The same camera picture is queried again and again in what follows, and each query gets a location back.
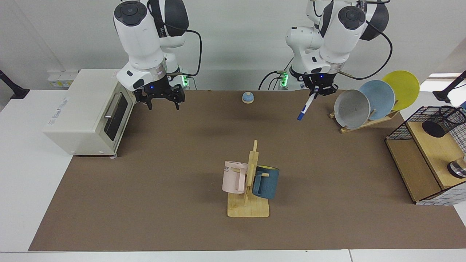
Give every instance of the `black stand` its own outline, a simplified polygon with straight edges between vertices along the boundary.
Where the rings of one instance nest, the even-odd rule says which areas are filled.
[[[29,89],[24,89],[13,83],[13,81],[11,81],[11,79],[8,78],[8,76],[5,75],[2,70],[0,70],[0,79],[5,82],[5,84],[11,88],[11,90],[13,90],[14,95],[11,96],[11,99],[23,99],[29,93]]]
[[[448,98],[448,93],[455,89],[461,82],[466,79],[466,71],[464,71],[460,76],[458,76],[445,90],[443,91],[434,91],[433,94],[439,101],[444,101],[446,103],[450,103],[450,99]]]

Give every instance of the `wooden mug stand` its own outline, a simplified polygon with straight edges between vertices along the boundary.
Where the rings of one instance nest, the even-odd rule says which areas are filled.
[[[249,152],[249,160],[246,172],[246,190],[243,194],[228,193],[227,213],[229,217],[268,217],[268,199],[257,197],[253,194],[254,176],[256,174],[259,152],[257,152],[257,140],[254,140],[253,150]]]
[[[348,132],[351,132],[351,131],[354,131],[354,130],[359,130],[359,129],[362,129],[362,128],[365,128],[365,127],[368,127],[368,126],[372,126],[372,125],[375,125],[375,124],[379,124],[379,123],[383,123],[383,122],[392,120],[399,112],[400,112],[399,110],[398,111],[392,110],[384,118],[377,119],[377,120],[367,120],[366,123],[364,123],[363,125],[361,125],[358,128],[355,128],[355,129],[349,129],[348,127],[344,126],[343,128],[340,129],[340,133],[344,134],[344,133],[348,133]],[[369,117],[371,117],[374,113],[375,113],[375,109],[370,113]],[[330,113],[329,117],[334,119],[335,118],[335,112]]]

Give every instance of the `blue mug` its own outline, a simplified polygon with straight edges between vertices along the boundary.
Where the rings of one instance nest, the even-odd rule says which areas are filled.
[[[275,167],[258,165],[254,179],[253,194],[266,199],[274,198],[275,191],[277,190],[279,171]]]

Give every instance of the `pink mug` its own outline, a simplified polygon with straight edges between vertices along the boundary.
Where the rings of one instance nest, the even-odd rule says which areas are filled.
[[[242,194],[246,190],[247,164],[225,161],[222,189],[233,194]]]

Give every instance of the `oven window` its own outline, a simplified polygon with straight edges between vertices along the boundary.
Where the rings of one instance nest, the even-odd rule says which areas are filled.
[[[128,101],[126,101],[126,98],[124,98],[124,95],[122,95],[120,101],[118,102],[115,115],[112,119],[107,120],[104,131],[112,141],[115,141],[115,137],[117,136],[118,129],[120,128],[120,124],[123,120],[123,116],[127,107]]]

